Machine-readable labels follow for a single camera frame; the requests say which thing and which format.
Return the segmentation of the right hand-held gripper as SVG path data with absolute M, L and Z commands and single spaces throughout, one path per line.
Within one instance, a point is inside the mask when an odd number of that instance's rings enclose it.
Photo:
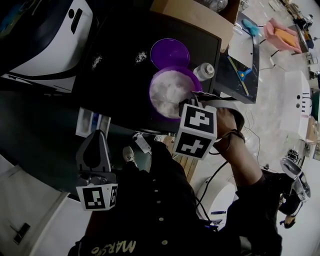
M 237 132 L 241 132 L 245 120 L 236 105 L 217 95 L 203 91 L 192 91 L 194 97 L 178 104 L 181 119 L 174 139 L 173 153 L 197 160 L 203 160 L 216 142 L 217 109 L 225 108 L 233 114 Z

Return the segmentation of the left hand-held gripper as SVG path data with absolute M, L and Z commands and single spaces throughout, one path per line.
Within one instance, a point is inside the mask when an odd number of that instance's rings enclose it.
M 108 144 L 97 129 L 81 144 L 76 153 L 78 181 L 76 191 L 85 211 L 108 211 L 115 207 L 118 181 L 112 172 Z

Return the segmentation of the person's right hand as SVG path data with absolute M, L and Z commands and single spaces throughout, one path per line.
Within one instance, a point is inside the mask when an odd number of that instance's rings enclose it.
M 234 115 L 227 108 L 217 109 L 216 120 L 218 139 L 221 139 L 225 134 L 237 128 Z

